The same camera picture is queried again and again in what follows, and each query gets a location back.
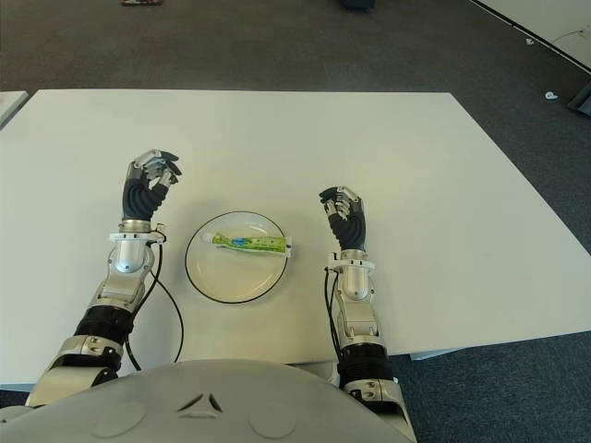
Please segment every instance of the cable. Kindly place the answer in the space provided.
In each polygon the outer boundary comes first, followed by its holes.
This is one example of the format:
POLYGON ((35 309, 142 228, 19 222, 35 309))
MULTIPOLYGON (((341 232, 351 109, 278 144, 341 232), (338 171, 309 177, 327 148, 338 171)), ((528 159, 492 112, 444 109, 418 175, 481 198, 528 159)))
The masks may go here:
MULTIPOLYGON (((144 306, 144 304, 148 300, 148 297, 150 297, 150 295, 152 294, 153 289, 156 286, 156 284, 159 284, 163 288, 166 295, 168 295, 168 298, 170 299, 170 301, 173 303, 173 306, 175 307, 176 314, 178 315, 178 321, 181 326, 181 340, 178 345, 178 351, 176 352, 176 357, 174 360, 174 363, 176 363, 178 361, 180 354, 181 354, 181 351, 183 350, 183 344, 185 342, 185 322, 183 321, 183 316, 182 316, 181 311, 178 307, 178 304, 176 303, 176 300, 170 294, 170 291, 168 291, 166 286, 164 286, 164 284, 159 280, 162 265, 163 265, 163 246, 158 245, 158 266, 156 268, 156 273, 154 274, 154 272, 152 270, 150 271, 150 274, 153 277, 153 281, 150 285, 150 288, 148 289, 146 294, 143 296, 143 298, 139 302, 138 308, 137 308, 136 313, 134 315, 134 319, 138 315, 139 310, 144 306)), ((131 364, 136 368, 136 370, 141 371, 141 366, 139 365, 138 360, 136 359, 136 356, 131 351, 131 344, 129 343, 129 337, 126 338, 125 346, 126 346, 127 356, 129 357, 131 364)))
POLYGON ((324 276, 324 303, 326 304, 326 310, 329 315, 329 326, 331 328, 331 338, 332 338, 332 346, 334 347, 334 352, 339 360, 339 362, 343 359, 343 353, 341 352, 341 344, 339 343, 339 336, 334 326, 334 320, 332 319, 332 298, 334 297, 334 289, 336 287, 336 282, 338 279, 338 275, 334 278, 332 282, 332 295, 331 301, 329 301, 329 270, 328 268, 324 269, 325 276, 324 276))
MULTIPOLYGON (((154 280, 150 285, 150 289, 148 289, 146 294, 143 296, 143 298, 139 302, 138 308, 136 309, 136 313, 133 316, 134 320, 138 316, 139 310, 141 309, 142 306, 144 306, 144 303, 146 303, 146 300, 148 300, 148 297, 151 295, 152 291, 154 290, 154 286, 156 286, 156 282, 158 281, 158 276, 160 275, 160 270, 162 269, 162 267, 163 267, 163 246, 158 245, 158 267, 156 268, 156 275, 154 276, 154 280)), ((131 344, 129 344, 129 336, 126 337, 125 346, 126 346, 127 356, 129 357, 131 364, 133 365, 133 367, 136 368, 136 371, 141 371, 141 366, 139 365, 138 360, 136 360, 136 356, 131 351, 131 344)))
POLYGON ((181 310, 178 308, 178 305, 176 304, 175 299, 173 298, 173 296, 170 294, 170 292, 168 291, 168 289, 166 289, 166 286, 164 286, 164 284, 158 280, 158 278, 154 275, 153 272, 151 272, 152 277, 154 278, 154 280, 156 280, 158 282, 158 284, 160 284, 161 288, 164 289, 164 291, 166 292, 166 295, 168 295, 168 298, 170 298, 170 301, 173 303, 173 306, 175 307, 175 311, 176 314, 178 315, 178 322, 181 324, 181 341, 178 343, 178 351, 176 352, 176 357, 175 357, 175 363, 178 362, 178 357, 181 354, 181 351, 183 350, 183 343, 185 342, 185 322, 183 321, 183 316, 181 314, 181 310))
POLYGON ((550 42, 550 44, 557 42, 558 40, 560 40, 563 37, 567 37, 567 36, 573 35, 573 34, 581 34, 583 32, 585 32, 585 30, 574 30, 573 32, 567 32, 566 34, 562 34, 560 37, 555 38, 553 41, 550 42))

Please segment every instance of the floor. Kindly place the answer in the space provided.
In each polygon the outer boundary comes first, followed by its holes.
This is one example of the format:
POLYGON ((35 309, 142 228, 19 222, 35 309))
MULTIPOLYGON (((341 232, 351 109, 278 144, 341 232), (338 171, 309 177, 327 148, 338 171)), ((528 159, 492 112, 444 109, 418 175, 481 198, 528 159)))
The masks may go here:
MULTIPOLYGON (((468 0, 1 8, 0 90, 449 91, 591 251, 591 119, 565 106, 589 75, 468 0)), ((421 443, 591 442, 589 332, 392 364, 421 443)))

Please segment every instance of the plate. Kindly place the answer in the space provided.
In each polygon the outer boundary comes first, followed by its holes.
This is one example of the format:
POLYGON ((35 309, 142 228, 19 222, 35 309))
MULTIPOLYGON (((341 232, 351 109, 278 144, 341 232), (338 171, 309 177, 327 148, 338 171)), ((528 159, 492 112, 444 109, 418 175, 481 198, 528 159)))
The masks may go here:
POLYGON ((237 251, 206 243, 204 233, 228 237, 283 237, 281 228, 256 212, 228 212, 207 221, 193 234, 185 254, 187 276, 200 293, 221 303, 259 298, 281 279, 287 257, 237 251))

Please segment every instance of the toothpaste tube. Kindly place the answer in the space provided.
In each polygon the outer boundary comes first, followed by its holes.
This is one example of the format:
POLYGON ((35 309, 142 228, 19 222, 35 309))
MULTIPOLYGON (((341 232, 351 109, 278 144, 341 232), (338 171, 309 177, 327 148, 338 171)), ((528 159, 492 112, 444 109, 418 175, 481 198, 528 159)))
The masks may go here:
POLYGON ((220 233, 204 233, 201 238, 205 243, 238 249, 247 252, 268 252, 283 257, 292 255, 292 237, 235 237, 230 238, 220 233))

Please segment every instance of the white table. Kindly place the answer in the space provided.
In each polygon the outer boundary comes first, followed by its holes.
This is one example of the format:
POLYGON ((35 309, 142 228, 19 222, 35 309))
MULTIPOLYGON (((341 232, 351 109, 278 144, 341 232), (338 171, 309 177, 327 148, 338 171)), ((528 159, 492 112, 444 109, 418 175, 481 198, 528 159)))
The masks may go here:
POLYGON ((24 90, 11 90, 0 92, 0 128, 2 124, 12 116, 17 108, 27 100, 27 92, 24 90))
MULTIPOLYGON (((46 90, 0 146, 5 384, 36 380, 74 332, 106 272, 127 164, 148 149, 176 153, 184 173, 153 219, 168 226, 162 280, 185 316, 183 359, 332 359, 322 269, 337 244, 317 194, 339 184, 365 200, 390 353, 591 329, 591 258, 450 94, 46 90), (228 210, 295 241, 251 304, 215 303, 185 274, 191 235, 228 210)), ((165 364, 177 340, 158 292, 135 354, 165 364)))

